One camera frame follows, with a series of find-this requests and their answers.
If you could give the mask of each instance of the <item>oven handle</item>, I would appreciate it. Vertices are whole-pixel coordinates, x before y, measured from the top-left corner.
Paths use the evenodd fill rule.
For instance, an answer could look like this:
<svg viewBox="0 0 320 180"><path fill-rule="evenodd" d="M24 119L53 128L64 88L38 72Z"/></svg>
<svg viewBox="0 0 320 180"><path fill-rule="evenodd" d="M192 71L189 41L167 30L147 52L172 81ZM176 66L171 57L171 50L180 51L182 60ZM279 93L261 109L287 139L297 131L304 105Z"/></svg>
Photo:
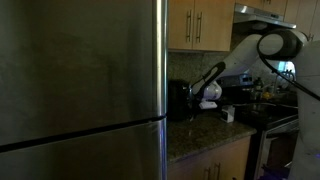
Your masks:
<svg viewBox="0 0 320 180"><path fill-rule="evenodd" d="M298 133L298 132L299 132L299 129L296 128L296 129L294 129L294 130L287 131L287 132L267 134L267 137L266 137L266 138L267 138L267 139L279 138L279 137L291 135L291 134Z"/></svg>

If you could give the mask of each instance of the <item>refrigerator door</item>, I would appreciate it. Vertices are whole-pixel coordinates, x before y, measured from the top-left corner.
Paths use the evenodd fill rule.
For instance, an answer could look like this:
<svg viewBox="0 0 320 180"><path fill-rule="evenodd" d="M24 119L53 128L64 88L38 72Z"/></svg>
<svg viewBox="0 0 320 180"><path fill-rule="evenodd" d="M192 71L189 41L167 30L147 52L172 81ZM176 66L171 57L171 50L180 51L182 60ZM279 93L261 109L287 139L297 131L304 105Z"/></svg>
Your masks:
<svg viewBox="0 0 320 180"><path fill-rule="evenodd" d="M165 179L165 120L0 154L1 179Z"/></svg>
<svg viewBox="0 0 320 180"><path fill-rule="evenodd" d="M162 0L0 1L0 146L165 114Z"/></svg>

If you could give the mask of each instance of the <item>cable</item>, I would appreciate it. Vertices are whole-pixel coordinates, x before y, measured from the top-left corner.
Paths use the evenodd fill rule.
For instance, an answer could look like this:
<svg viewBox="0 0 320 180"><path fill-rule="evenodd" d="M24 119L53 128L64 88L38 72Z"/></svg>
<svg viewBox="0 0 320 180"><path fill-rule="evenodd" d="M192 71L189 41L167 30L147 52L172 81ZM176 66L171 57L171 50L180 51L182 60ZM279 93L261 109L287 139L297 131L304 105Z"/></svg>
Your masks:
<svg viewBox="0 0 320 180"><path fill-rule="evenodd" d="M287 77L285 77L281 72L279 72L277 69L275 69L273 66L271 66L268 61L260 56L260 59L262 60L262 62L269 68L272 70L272 73L276 73L278 76L282 77L283 79L285 79L286 81L288 81L290 84L292 84L293 86L295 86L296 88L300 89L301 91L305 92L306 94L310 95L311 97L315 98L316 100L320 101L320 96L318 96L317 94L313 93L312 91L310 91L309 89L307 89L306 87L304 87L303 85L299 84L297 81L295 80L290 80Z"/></svg>

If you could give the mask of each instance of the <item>granite countertop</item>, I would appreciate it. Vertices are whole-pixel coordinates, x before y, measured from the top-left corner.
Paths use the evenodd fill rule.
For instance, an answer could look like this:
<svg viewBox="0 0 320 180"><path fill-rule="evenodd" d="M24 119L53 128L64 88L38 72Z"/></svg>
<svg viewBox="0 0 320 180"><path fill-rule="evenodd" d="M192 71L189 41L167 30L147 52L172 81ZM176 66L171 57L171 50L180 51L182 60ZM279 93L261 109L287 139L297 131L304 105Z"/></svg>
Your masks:
<svg viewBox="0 0 320 180"><path fill-rule="evenodd" d="M254 128L237 121L232 123L221 121L220 114L214 111L199 114L193 121L168 121L168 164L254 133L256 133Z"/></svg>

